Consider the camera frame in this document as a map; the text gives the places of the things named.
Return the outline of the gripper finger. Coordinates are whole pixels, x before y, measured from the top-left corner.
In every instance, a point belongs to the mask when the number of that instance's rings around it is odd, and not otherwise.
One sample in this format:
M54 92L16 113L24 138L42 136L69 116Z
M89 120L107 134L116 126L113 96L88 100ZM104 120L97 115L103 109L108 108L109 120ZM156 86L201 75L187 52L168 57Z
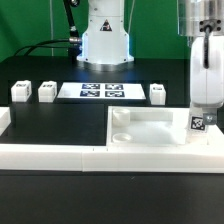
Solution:
M215 125L217 123L217 115L212 113L203 114L203 124L204 125Z

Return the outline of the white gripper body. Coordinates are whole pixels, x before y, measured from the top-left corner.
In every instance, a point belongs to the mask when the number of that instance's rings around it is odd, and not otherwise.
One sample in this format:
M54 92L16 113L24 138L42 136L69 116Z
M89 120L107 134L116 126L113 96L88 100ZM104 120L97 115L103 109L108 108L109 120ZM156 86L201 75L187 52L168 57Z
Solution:
M205 68L204 38L195 39L190 58L190 99L195 106L220 108L224 104L224 36L209 37L209 67Z

